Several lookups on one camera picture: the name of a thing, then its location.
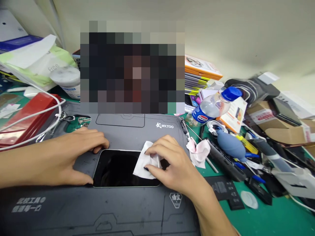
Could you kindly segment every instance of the cleaning cloth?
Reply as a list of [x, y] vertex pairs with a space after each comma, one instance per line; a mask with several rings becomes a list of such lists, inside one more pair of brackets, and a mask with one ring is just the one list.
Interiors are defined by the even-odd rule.
[[191, 162], [195, 166], [205, 169], [205, 160], [210, 153], [208, 141], [202, 140], [200, 143], [196, 144], [195, 140], [191, 139], [186, 147], [189, 150]]
[[139, 176], [144, 179], [156, 179], [149, 171], [144, 169], [144, 167], [148, 164], [162, 169], [161, 162], [160, 162], [162, 158], [159, 155], [155, 154], [154, 156], [151, 157], [150, 155], [144, 154], [145, 151], [152, 145], [153, 143], [150, 141], [145, 142], [142, 148], [142, 151], [139, 155], [137, 164], [135, 166], [135, 169], [133, 172], [134, 175]]

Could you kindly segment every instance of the bottle label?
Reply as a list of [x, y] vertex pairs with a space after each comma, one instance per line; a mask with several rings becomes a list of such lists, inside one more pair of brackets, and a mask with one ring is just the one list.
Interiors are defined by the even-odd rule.
[[70, 88], [61, 87], [72, 99], [80, 99], [80, 85]]
[[203, 111], [200, 109], [200, 106], [193, 109], [191, 114], [196, 121], [202, 124], [213, 119], [213, 117], [207, 116], [205, 113], [203, 113]]

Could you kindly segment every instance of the blue bottle cap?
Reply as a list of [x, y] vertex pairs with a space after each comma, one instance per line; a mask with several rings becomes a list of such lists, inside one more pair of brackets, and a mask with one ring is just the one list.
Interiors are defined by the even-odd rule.
[[224, 90], [221, 93], [221, 96], [225, 99], [228, 100], [230, 102], [234, 101], [235, 99], [237, 99], [238, 97], [242, 96], [242, 92], [235, 87], [228, 87], [226, 90]]

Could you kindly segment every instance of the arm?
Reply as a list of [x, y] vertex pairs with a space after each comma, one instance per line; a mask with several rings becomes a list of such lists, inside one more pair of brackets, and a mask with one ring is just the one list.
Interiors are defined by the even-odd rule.
[[160, 138], [145, 154], [155, 153], [164, 157], [170, 166], [165, 171], [152, 165], [146, 167], [165, 186], [183, 193], [193, 202], [202, 235], [237, 236], [212, 187], [193, 166], [177, 141], [169, 135]]
[[207, 182], [190, 199], [195, 206], [202, 235], [237, 235]]
[[21, 185], [85, 185], [93, 179], [73, 169], [79, 155], [108, 148], [102, 132], [80, 128], [72, 133], [0, 153], [0, 188]]

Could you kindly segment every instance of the wall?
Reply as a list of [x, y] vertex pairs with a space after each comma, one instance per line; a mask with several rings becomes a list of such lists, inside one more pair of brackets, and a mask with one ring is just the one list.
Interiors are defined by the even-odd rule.
[[[38, 0], [55, 26], [48, 0]], [[184, 20], [185, 53], [213, 62], [223, 79], [271, 71], [275, 86], [315, 104], [314, 0], [54, 0], [67, 50], [80, 47], [88, 20]], [[3, 2], [25, 29], [51, 33], [33, 0]]]

